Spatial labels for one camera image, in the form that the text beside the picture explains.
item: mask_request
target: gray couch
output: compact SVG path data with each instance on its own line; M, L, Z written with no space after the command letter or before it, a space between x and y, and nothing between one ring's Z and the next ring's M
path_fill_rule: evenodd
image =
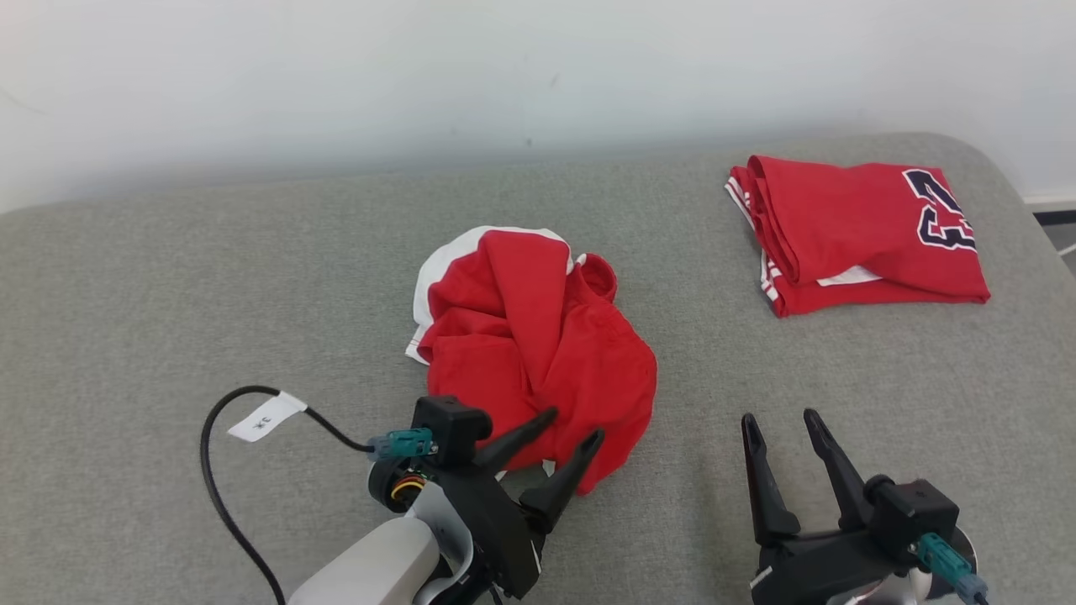
M777 320L722 191L754 152L940 166L993 299ZM1072 602L1076 281L981 153L893 135L0 216L0 603L271 602L202 488L207 411L268 383L353 436L406 425L425 382L404 356L419 266L481 224L548 227L604 255L661 368L650 430L570 505L526 603L749 603L738 421L759 418L805 530L829 529L808 406L864 476L923 476L960 504L992 603ZM256 404L224 414L212 450L225 502L289 594L390 513L366 495L366 460L309 420L225 438Z

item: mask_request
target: white trim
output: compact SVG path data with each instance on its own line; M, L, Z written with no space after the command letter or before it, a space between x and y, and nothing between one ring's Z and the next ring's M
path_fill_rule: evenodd
M770 280L771 277L775 278L777 277L773 275L769 268L769 266L773 265L774 262L766 258L765 250L763 250L762 253L760 254L759 261L761 262L762 265L762 278L760 287L762 287L762 292L765 293L765 295L769 298L769 301L773 302L781 297L781 293L777 292L777 284Z
M490 231L534 234L564 242L567 267L566 273L570 273L575 268L575 263L571 262L571 249L568 247L568 242L564 241L564 238L549 229L493 227L490 225L483 225L481 227L470 229L434 251L434 253L429 255L429 258L426 258L426 262L422 264L422 268L419 269L419 282L414 286L414 300L412 304L414 323L419 324L419 328L415 329L414 336L411 337L411 341L408 343L407 349L404 350L404 354L421 364L429 365L429 362L422 358L422 355L419 354L419 343L422 342L422 337L425 336L426 330L434 325L434 314L429 310L429 287L444 279L444 275L449 271L449 266L452 265L454 261L477 252L479 240L481 240L482 236Z
M875 275L870 269L855 265L839 276L818 280L818 284L821 286L848 285L852 283L867 283L870 281L878 281L880 279L881 277Z
M733 198L734 202L736 202L736 208L740 209L740 212L744 213L744 217L751 224L751 230L754 230L754 221L751 221L751 206L749 205L747 196L744 194L744 189L739 186L735 177L728 178L728 182L725 183L725 191L728 192L728 196Z

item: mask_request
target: black cable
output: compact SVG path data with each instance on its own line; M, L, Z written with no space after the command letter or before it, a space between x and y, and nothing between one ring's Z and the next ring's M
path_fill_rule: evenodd
M225 527L228 529L228 532L231 534L231 537L236 538L236 541L239 543L239 546L241 546L243 550L246 551L246 554L251 558L251 561L254 561L254 564L257 565L258 571L261 572L261 575L265 576L266 581L269 582L269 588L272 589L272 594L273 597L277 600L277 605L286 605L284 601L284 591L281 590L280 582L277 581L277 576L273 575L272 569L269 568L269 565L266 563L265 559L263 559L261 555L258 554L258 551L254 549L254 546L251 544L251 540L246 539L246 536L243 535L243 532L239 531L239 526L236 525L236 521L231 518L231 515L228 512L228 509L225 508L224 502L221 500L221 492L217 491L216 489L216 481L213 479L213 468L209 463L209 438L213 432L213 423L216 422L216 417L221 416L221 410L223 410L225 406L238 399L239 397L242 397L243 395L250 393L263 393L271 397L280 395L280 391L271 386L260 386L257 384L252 384L250 386L241 386L239 389L236 389L231 393L228 393L227 395L222 397L221 400L217 402L215 406L213 406L213 409L210 410L209 416L206 417L206 424L202 426L201 446L199 448L201 454L202 479L206 481L206 490L209 492L209 500L212 501L213 508L215 508L216 513L221 516L221 520L224 521L224 525ZM334 437L339 439L341 444L348 446L353 450L357 450L360 452L373 451L373 448L370 446L364 446L362 444L357 444L349 439L346 436L344 436L343 433L338 431L336 426L332 426L332 424L330 424L329 421L325 420L322 417L322 414L317 413L312 408L307 407L305 411L307 412L307 416L313 418L314 421L317 422L317 424L321 424L323 427L325 427L325 430L331 433Z

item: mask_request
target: jersey number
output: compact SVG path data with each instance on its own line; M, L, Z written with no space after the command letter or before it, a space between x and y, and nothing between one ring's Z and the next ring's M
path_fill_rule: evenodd
M926 170L905 170L904 178L916 197L926 200L919 215L919 241L948 250L975 250L975 231L949 189Z

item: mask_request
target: white cable label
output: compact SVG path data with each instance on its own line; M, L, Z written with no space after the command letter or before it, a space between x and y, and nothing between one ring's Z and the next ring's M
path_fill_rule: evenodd
M753 580L751 580L751 583L749 583L748 587L751 590L754 590L754 587L759 586L759 582L761 582L762 580L766 579L766 576L768 576L769 574L773 574L773 573L774 573L774 566L773 565L770 565L769 567L766 567L765 569L762 571L761 574L759 574L758 576L754 577Z
M254 442L288 418L307 409L307 404L281 391L280 395L261 404L251 416L228 430L228 435Z

